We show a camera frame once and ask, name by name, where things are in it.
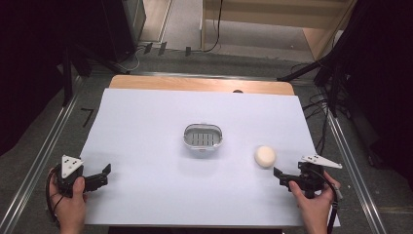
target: electrical wire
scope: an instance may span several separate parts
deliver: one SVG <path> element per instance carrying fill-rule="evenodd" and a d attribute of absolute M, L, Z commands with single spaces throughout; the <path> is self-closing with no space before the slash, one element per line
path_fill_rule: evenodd
<path fill-rule="evenodd" d="M 326 134 L 326 130 L 327 130 L 328 111 L 329 111 L 329 108 L 328 108 L 328 106 L 326 106 L 324 123 L 322 124 L 321 138 L 319 139 L 319 143 L 316 146 L 316 150 L 317 150 L 317 149 L 319 149 L 319 145 L 321 144 L 321 149 L 319 151 L 319 155 L 322 155 L 322 151 L 324 150 L 324 146 L 325 146 L 325 134 Z"/>
<path fill-rule="evenodd" d="M 216 36 L 216 41 L 215 41 L 215 44 L 213 45 L 213 47 L 212 48 L 210 48 L 209 50 L 206 50 L 206 51 L 202 51 L 202 52 L 204 52 L 204 53 L 206 53 L 206 52 L 210 52 L 210 51 L 212 51 L 215 47 L 216 47 L 216 45 L 218 44 L 218 41 L 219 41 L 219 26 L 220 26 L 220 24 L 221 24 L 221 14 L 222 14 L 222 3 L 223 3 L 223 0 L 221 0 L 221 5 L 219 6 L 219 15 L 218 15 L 218 35 Z"/>
<path fill-rule="evenodd" d="M 337 192 L 335 187 L 333 186 L 333 184 L 328 181 L 328 179 L 326 179 L 324 177 L 324 175 L 319 174 L 318 172 L 309 169 L 310 172 L 314 173 L 315 175 L 321 177 L 322 179 L 324 179 L 324 182 L 330 187 L 331 191 L 333 192 L 333 203 L 331 204 L 332 210 L 331 210 L 331 214 L 330 214 L 330 220 L 328 221 L 328 225 L 327 225 L 327 234 L 331 234 L 333 231 L 333 225 L 334 225 L 334 221 L 335 221 L 335 217 L 337 216 L 337 210 L 338 210 L 338 197 L 337 197 Z"/>
<path fill-rule="evenodd" d="M 138 53 L 139 51 L 143 50 L 144 48 L 146 48 L 146 47 L 142 47 L 142 46 L 138 46 L 138 47 L 137 47 L 137 50 L 136 50 L 136 52 L 134 53 L 134 57 L 136 58 L 137 63 L 136 63 L 136 65 L 135 65 L 134 67 L 132 67 L 132 68 L 127 68 L 127 67 L 122 66 L 120 63 L 115 63 L 115 65 L 121 67 L 122 69 L 124 69 L 124 70 L 126 70 L 126 71 L 136 70 L 136 69 L 139 67 L 139 64 L 140 64 L 139 58 L 137 57 L 137 53 Z"/>

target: black cable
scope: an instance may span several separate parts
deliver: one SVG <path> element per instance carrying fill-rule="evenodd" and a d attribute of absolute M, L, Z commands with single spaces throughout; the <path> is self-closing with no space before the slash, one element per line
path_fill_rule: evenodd
<path fill-rule="evenodd" d="M 325 110 L 324 123 L 322 124 L 321 138 L 319 139 L 319 143 L 316 146 L 316 150 L 317 150 L 319 148 L 319 144 L 321 143 L 321 150 L 319 151 L 319 155 L 322 155 L 322 151 L 324 150 L 324 146 L 325 146 L 325 132 L 327 130 L 327 120 L 328 120 L 328 106 L 326 107 L 327 109 Z"/>
<path fill-rule="evenodd" d="M 324 177 L 324 175 L 319 174 L 318 172 L 309 169 L 310 172 L 314 173 L 315 175 L 321 177 L 322 179 L 324 179 L 324 182 L 327 183 L 327 185 L 330 187 L 331 191 L 333 192 L 333 196 L 334 196 L 334 201 L 331 204 L 332 210 L 331 210 L 331 214 L 330 214 L 330 220 L 328 221 L 328 225 L 327 225 L 327 234 L 331 234 L 333 231 L 333 226 L 334 226 L 334 221 L 335 221 L 335 217 L 337 216 L 337 210 L 338 210 L 338 197 L 337 197 L 337 192 L 335 190 L 335 187 L 333 186 L 333 184 L 328 181 L 328 179 L 326 179 Z"/>
<path fill-rule="evenodd" d="M 325 107 L 315 109 L 310 115 L 306 116 L 306 120 L 308 120 L 308 119 L 310 119 L 311 117 L 319 114 L 319 113 L 322 112 L 324 109 L 325 109 Z"/>
<path fill-rule="evenodd" d="M 53 213 L 55 214 L 55 211 L 56 211 L 56 208 L 57 208 L 57 205 L 61 202 L 61 199 L 63 199 L 63 195 L 61 195 L 61 197 L 60 197 L 60 199 L 58 199 L 58 201 L 56 202 L 56 204 L 55 204 L 55 207 L 53 208 Z"/>
<path fill-rule="evenodd" d="M 295 64 L 295 65 L 291 66 L 291 68 L 289 68 L 289 71 L 290 71 L 290 73 L 292 74 L 292 70 L 293 70 L 295 67 L 300 66 L 300 65 L 308 65 L 308 64 L 309 64 L 309 63 L 307 63 L 307 62 Z"/>
<path fill-rule="evenodd" d="M 210 52 L 210 51 L 212 51 L 215 47 L 216 47 L 216 45 L 218 44 L 218 41 L 219 41 L 219 26 L 220 26 L 220 24 L 221 24 L 221 14 L 222 14 L 222 3 L 224 2 L 224 0 L 221 0 L 221 6 L 219 7 L 219 16 L 218 16 L 218 35 L 216 36 L 216 41 L 215 41 L 215 45 L 213 45 L 213 47 L 212 48 L 210 48 L 209 50 L 206 50 L 206 51 L 202 51 L 202 52 Z"/>

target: power cord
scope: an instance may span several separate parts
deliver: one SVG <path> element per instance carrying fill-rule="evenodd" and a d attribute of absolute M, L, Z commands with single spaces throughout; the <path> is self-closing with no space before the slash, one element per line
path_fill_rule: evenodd
<path fill-rule="evenodd" d="M 220 26 L 220 24 L 221 24 L 221 14 L 222 14 L 222 3 L 224 2 L 224 0 L 221 0 L 221 5 L 219 6 L 219 15 L 218 15 L 218 35 L 216 36 L 216 41 L 215 41 L 215 45 L 213 45 L 213 47 L 212 48 L 210 48 L 209 50 L 206 50 L 206 51 L 202 51 L 202 52 L 210 52 L 210 51 L 212 51 L 215 47 L 216 47 L 216 45 L 218 44 L 218 41 L 219 41 L 219 26 Z"/>
<path fill-rule="evenodd" d="M 328 221 L 328 225 L 327 225 L 327 234 L 331 234 L 333 231 L 334 221 L 335 221 L 335 218 L 337 216 L 337 211 L 338 211 L 338 197 L 337 197 L 337 191 L 336 191 L 337 188 L 335 187 L 334 184 L 328 181 L 328 179 L 326 179 L 324 175 L 321 175 L 312 169 L 310 169 L 310 171 L 314 173 L 315 175 L 324 179 L 325 183 L 330 187 L 331 191 L 333 192 L 334 201 L 331 204 L 332 210 L 330 214 L 330 220 Z"/>

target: cable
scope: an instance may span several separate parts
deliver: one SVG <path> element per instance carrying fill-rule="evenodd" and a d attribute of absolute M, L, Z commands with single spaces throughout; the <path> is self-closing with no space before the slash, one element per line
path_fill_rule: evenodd
<path fill-rule="evenodd" d="M 328 117 L 328 106 L 326 106 L 326 111 L 325 111 L 325 117 L 324 117 L 324 123 L 322 124 L 322 134 L 321 138 L 319 139 L 319 143 L 316 146 L 316 150 L 319 148 L 319 144 L 321 143 L 321 150 L 319 151 L 319 155 L 322 155 L 322 151 L 324 150 L 325 146 L 325 132 L 327 130 L 327 117 Z"/>
<path fill-rule="evenodd" d="M 334 221 L 335 221 L 335 217 L 337 215 L 337 210 L 338 210 L 338 197 L 337 197 L 337 192 L 335 187 L 333 186 L 333 184 L 328 181 L 328 179 L 326 179 L 324 177 L 324 175 L 319 174 L 318 172 L 309 169 L 310 172 L 314 173 L 315 175 L 321 177 L 322 179 L 324 179 L 324 182 L 328 184 L 328 186 L 330 187 L 331 191 L 333 192 L 333 197 L 334 197 L 334 201 L 331 204 L 332 210 L 331 210 L 331 214 L 330 214 L 330 220 L 328 221 L 328 225 L 327 225 L 327 234 L 331 234 L 333 231 L 333 225 L 334 225 Z"/>
<path fill-rule="evenodd" d="M 292 73 L 293 73 L 292 70 L 293 70 L 295 67 L 300 66 L 300 65 L 308 65 L 308 64 L 309 64 L 309 63 L 307 63 L 307 62 L 295 64 L 295 65 L 291 66 L 291 68 L 289 68 L 289 71 L 290 71 L 290 73 L 292 74 Z"/>
<path fill-rule="evenodd" d="M 136 52 L 134 53 L 134 57 L 136 58 L 136 61 L 137 61 L 137 64 L 136 64 L 135 67 L 133 67 L 133 68 L 127 68 L 127 67 L 122 66 L 120 63 L 115 63 L 115 65 L 121 67 L 122 69 L 124 69 L 124 70 L 126 70 L 126 71 L 136 70 L 136 69 L 139 67 L 139 58 L 137 57 L 137 53 L 138 53 L 139 51 L 143 50 L 144 48 L 146 48 L 146 47 L 138 46 Z"/>
<path fill-rule="evenodd" d="M 220 24 L 221 24 L 221 14 L 222 14 L 222 3 L 223 3 L 223 1 L 224 1 L 224 0 L 221 0 L 221 6 L 219 7 L 219 16 L 218 16 L 218 35 L 216 36 L 215 45 L 213 45 L 213 47 L 212 47 L 212 48 L 210 48 L 209 50 L 202 51 L 202 52 L 204 52 L 204 53 L 212 51 L 212 50 L 216 47 L 216 44 L 218 44 L 218 41 L 219 41 L 219 26 L 220 26 Z"/>

